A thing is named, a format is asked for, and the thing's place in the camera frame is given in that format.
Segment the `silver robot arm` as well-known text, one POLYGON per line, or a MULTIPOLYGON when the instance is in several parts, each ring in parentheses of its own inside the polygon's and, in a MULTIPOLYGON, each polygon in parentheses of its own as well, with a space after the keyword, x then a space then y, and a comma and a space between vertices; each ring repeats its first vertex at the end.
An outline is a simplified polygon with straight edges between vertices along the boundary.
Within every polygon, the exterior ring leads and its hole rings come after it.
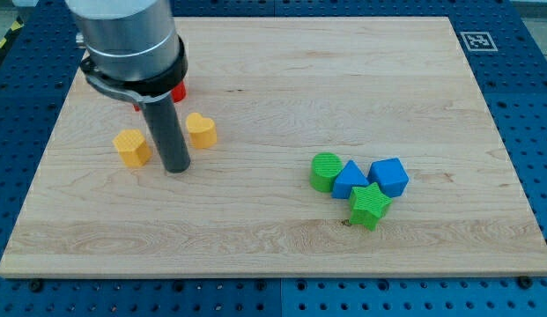
POLYGON ((181 52, 167 0, 66 0, 90 57, 109 77, 139 81, 181 52))

